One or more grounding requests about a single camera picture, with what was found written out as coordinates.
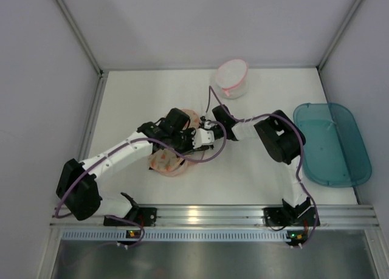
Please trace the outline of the orange patterned bra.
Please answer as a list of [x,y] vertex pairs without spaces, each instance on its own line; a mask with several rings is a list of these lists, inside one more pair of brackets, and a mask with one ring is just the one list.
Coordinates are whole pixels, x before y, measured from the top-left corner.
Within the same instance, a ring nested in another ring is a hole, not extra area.
[[[199,128],[200,116],[191,109],[182,109],[182,111],[190,118],[183,129]],[[187,161],[173,154],[168,149],[161,149],[148,157],[149,169],[166,177],[184,174],[188,170],[188,167],[193,165],[196,165],[196,163]]]

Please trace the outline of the white mesh laundry bag pink trim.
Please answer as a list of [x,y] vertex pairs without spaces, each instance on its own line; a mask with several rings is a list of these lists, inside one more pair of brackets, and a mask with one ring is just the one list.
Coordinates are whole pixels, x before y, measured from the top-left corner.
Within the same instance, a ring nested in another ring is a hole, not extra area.
[[233,59],[222,64],[215,73],[215,90],[226,99],[242,97],[248,88],[249,65],[242,59]]

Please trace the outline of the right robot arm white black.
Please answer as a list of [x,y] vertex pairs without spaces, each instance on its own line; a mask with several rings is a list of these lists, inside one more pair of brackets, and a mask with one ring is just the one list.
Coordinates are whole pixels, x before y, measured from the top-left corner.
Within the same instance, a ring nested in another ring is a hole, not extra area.
[[311,207],[311,200],[301,187],[300,178],[301,151],[306,139],[283,111],[277,110],[265,119],[246,121],[233,118],[225,105],[213,108],[212,113],[216,121],[224,125],[229,140],[259,138],[269,156],[286,165],[285,172],[289,177],[282,178],[281,185],[285,213],[296,218]]

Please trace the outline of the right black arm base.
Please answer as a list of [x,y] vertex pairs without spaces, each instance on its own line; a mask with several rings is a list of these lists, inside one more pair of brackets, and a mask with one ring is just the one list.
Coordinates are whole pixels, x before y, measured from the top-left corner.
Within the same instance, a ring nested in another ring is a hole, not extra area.
[[318,216],[313,206],[308,208],[266,207],[264,209],[265,225],[269,227],[313,227]]

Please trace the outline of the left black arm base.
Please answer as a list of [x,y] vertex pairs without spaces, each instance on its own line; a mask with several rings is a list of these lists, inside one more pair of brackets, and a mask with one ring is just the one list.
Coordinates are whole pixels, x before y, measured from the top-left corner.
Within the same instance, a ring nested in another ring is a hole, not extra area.
[[[142,227],[154,226],[157,218],[157,208],[155,207],[133,207],[130,212],[124,217],[127,221],[132,221]],[[127,222],[121,220],[104,217],[104,226],[118,227],[118,226],[130,226]]]

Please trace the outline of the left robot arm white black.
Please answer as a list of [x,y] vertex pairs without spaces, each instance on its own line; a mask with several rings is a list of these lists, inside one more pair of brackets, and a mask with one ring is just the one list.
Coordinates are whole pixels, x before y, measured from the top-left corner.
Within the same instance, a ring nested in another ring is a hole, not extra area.
[[60,204],[79,221],[94,215],[126,217],[134,200],[125,193],[103,193],[103,184],[135,161],[159,151],[163,143],[180,154],[188,154],[199,124],[200,118],[194,111],[173,108],[158,123],[140,125],[113,148],[81,162],[67,161],[56,189]]

